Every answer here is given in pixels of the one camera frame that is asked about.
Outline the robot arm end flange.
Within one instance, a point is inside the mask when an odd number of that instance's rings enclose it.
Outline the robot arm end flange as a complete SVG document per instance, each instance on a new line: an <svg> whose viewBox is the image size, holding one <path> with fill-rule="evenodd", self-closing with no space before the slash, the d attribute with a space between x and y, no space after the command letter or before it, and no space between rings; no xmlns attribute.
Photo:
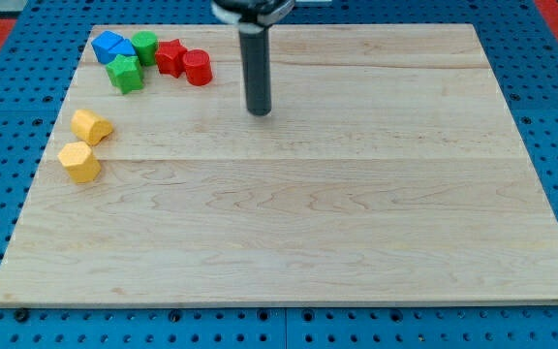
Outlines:
<svg viewBox="0 0 558 349"><path fill-rule="evenodd" d="M295 0L212 0L211 11L222 22L269 27L286 17Z"/></svg>

